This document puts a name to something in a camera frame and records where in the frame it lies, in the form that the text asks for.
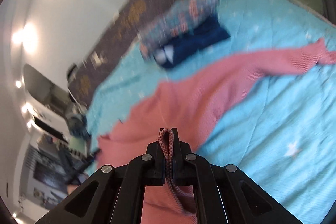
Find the dark deer pattern bedsheet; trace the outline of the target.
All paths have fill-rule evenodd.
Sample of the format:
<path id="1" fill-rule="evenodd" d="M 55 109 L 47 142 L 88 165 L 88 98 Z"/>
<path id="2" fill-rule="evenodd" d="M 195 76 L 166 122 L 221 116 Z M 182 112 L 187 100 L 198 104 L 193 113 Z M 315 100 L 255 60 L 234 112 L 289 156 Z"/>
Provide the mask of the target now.
<path id="1" fill-rule="evenodd" d="M 138 30 L 164 13 L 176 0 L 128 0 L 79 65 L 68 84 L 73 100 L 89 107 L 96 88 L 117 66 Z"/>

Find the pink knit garment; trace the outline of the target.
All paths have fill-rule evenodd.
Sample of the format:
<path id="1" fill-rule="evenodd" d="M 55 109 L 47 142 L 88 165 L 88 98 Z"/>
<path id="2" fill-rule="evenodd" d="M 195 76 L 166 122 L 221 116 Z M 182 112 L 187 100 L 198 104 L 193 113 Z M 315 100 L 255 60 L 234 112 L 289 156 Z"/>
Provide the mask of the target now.
<path id="1" fill-rule="evenodd" d="M 98 164 L 121 166 L 161 128 L 214 165 L 234 164 L 303 223 L 335 202 L 335 47 L 235 54 L 165 81 L 98 138 Z"/>

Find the floral patterned folded garment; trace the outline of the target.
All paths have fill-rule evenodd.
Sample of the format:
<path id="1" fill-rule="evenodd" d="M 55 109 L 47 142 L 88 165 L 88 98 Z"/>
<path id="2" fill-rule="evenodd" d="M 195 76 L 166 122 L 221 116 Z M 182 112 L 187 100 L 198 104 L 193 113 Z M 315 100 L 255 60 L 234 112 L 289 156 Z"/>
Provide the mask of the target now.
<path id="1" fill-rule="evenodd" d="M 177 0 L 163 14 L 138 31 L 139 49 L 144 59 L 181 34 L 198 27 L 214 15 L 220 0 Z"/>

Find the light blue star blanket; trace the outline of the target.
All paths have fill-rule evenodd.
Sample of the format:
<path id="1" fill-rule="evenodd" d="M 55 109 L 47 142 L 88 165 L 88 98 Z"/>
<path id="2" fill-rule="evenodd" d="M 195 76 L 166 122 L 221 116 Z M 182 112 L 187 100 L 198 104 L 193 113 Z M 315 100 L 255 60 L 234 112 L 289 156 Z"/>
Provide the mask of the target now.
<path id="1" fill-rule="evenodd" d="M 220 0 L 217 13 L 230 38 L 173 69 L 130 48 L 86 114 L 92 149 L 161 82 L 183 80 L 240 52 L 297 48 L 319 38 L 335 50 L 335 27 L 288 0 Z M 335 199 L 335 66 L 258 81 L 197 151 L 216 165 L 237 164 L 303 223 L 322 222 Z"/>

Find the navy blue star garment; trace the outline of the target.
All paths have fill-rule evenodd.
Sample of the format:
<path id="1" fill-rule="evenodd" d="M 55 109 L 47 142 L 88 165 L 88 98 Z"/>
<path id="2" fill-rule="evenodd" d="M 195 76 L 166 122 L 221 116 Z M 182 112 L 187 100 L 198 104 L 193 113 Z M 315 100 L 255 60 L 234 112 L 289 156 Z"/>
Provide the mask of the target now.
<path id="1" fill-rule="evenodd" d="M 172 38 L 153 52 L 155 62 L 164 69 L 173 69 L 195 53 L 231 36 L 222 27 L 217 15 L 209 16 L 198 27 Z"/>

